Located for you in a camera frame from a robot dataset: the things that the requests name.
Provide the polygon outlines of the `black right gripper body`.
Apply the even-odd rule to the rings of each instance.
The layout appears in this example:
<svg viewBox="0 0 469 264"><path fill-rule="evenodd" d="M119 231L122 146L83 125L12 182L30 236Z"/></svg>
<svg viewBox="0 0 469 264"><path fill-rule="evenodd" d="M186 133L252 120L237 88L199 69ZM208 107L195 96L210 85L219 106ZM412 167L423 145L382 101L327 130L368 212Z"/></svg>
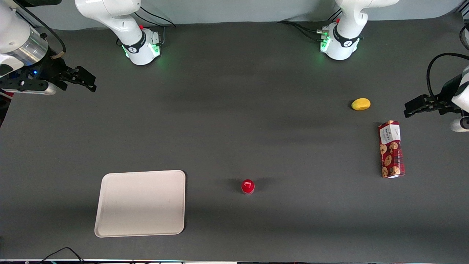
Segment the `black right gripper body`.
<svg viewBox="0 0 469 264"><path fill-rule="evenodd" d="M63 59L43 58L33 65L10 55L1 55L0 88L7 92L57 92L65 91L72 80Z"/></svg>

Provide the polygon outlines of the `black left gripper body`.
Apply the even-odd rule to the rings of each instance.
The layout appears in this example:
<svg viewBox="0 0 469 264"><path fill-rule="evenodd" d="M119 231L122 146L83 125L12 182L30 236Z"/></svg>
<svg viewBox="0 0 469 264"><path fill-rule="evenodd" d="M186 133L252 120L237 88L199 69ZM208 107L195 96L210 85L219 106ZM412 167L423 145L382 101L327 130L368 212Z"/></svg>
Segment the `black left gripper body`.
<svg viewBox="0 0 469 264"><path fill-rule="evenodd" d="M459 107L456 106L455 103L452 102L452 98L456 94L456 91L459 88L459 84L462 80L462 73L453 77L451 80L447 81L442 89L441 92L437 95L432 92L431 88L431 81L429 74L427 74L427 88L430 93L430 97L434 99L437 107L432 110L427 110L427 112L438 111L440 115L444 115L447 113L456 113L456 114L463 114L464 111Z"/></svg>

